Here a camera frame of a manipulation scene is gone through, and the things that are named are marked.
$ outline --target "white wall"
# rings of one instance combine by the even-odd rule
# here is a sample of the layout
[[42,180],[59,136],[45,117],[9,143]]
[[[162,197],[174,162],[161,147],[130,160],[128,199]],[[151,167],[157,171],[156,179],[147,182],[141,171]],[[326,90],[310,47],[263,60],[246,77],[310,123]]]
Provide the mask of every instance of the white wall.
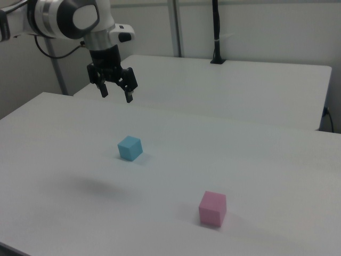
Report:
[[0,119],[42,92],[61,90],[50,59],[37,50],[34,38],[0,43]]
[[[120,46],[122,60],[131,54],[174,56],[167,4],[139,7],[118,5],[112,8],[111,12],[116,23],[129,24],[136,33],[134,41]],[[77,46],[78,41],[54,39],[52,44],[56,54],[61,55]],[[86,49],[80,49],[58,62],[70,95],[74,95],[90,83],[86,66],[92,61]]]
[[[220,5],[220,17],[221,35],[234,33],[221,45],[230,60],[331,66],[327,105],[341,132],[341,3]],[[180,19],[185,57],[212,58],[212,7],[181,5]]]

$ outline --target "white table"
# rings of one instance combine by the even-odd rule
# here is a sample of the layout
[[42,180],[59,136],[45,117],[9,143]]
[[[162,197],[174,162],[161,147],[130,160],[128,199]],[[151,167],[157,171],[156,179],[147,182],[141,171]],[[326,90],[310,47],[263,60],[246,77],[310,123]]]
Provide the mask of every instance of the white table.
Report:
[[[326,66],[133,55],[139,87],[135,106],[317,130],[320,127],[331,68]],[[107,83],[103,99],[90,84],[75,97],[124,103],[124,93]]]
[[[339,134],[44,93],[0,121],[0,145],[0,241],[30,255],[341,251]],[[227,196],[220,229],[199,224],[205,190]]]

